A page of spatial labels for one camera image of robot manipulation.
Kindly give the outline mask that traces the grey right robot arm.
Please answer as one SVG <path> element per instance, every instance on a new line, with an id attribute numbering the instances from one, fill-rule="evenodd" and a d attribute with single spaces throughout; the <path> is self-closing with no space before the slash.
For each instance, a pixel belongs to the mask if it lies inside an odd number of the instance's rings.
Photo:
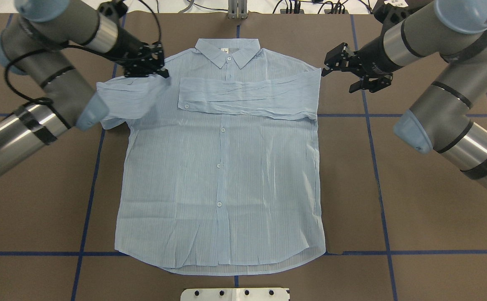
<path id="1" fill-rule="evenodd" d="M 467 113 L 487 96 L 487 0 L 433 0 L 410 8 L 392 3 L 374 11 L 380 35 L 359 50 L 330 50 L 322 76 L 350 72 L 351 93 L 375 93 L 393 73 L 439 54 L 447 66 L 400 117 L 393 131 L 417 152 L 435 151 L 487 189 L 487 130 Z"/>

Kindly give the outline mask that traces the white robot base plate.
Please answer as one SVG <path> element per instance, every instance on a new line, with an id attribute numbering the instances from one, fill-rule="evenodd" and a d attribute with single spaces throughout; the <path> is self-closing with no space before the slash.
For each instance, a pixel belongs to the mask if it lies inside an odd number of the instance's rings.
<path id="1" fill-rule="evenodd" d="M 185 289 L 181 301 L 290 301 L 287 288 Z"/>

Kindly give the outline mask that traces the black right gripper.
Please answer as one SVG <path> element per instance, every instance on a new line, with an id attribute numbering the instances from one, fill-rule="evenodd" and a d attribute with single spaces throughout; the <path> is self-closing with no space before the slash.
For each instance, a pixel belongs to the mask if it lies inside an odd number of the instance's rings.
<path id="1" fill-rule="evenodd" d="M 325 77 L 333 71 L 350 72 L 358 76 L 359 80 L 350 85 L 349 93 L 376 93 L 389 87 L 393 80 L 393 74 L 384 75 L 378 64 L 383 53 L 382 45 L 366 45 L 358 51 L 352 51 L 349 45 L 343 42 L 327 52 L 321 76 Z"/>

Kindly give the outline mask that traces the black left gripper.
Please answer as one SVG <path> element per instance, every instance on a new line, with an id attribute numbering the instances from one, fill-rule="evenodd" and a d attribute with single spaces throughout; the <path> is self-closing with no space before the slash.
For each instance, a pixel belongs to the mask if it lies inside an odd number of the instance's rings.
<path id="1" fill-rule="evenodd" d="M 127 78 L 146 78 L 161 76 L 169 78 L 169 71 L 165 68 L 165 51 L 161 42 L 144 44 L 137 51 L 137 56 L 123 60 L 124 76 Z"/>

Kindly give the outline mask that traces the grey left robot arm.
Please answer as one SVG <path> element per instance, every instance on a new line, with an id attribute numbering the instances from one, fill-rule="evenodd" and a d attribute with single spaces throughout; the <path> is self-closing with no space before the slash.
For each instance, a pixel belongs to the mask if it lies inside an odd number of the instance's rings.
<path id="1" fill-rule="evenodd" d="M 57 141 L 70 128 L 86 131 L 109 109 L 62 54 L 79 49 L 124 68 L 127 77 L 169 77 L 161 38 L 148 44 L 120 24 L 128 7 L 110 0 L 16 0 L 18 17 L 0 34 L 8 88 L 25 103 L 0 122 L 0 177 Z"/>

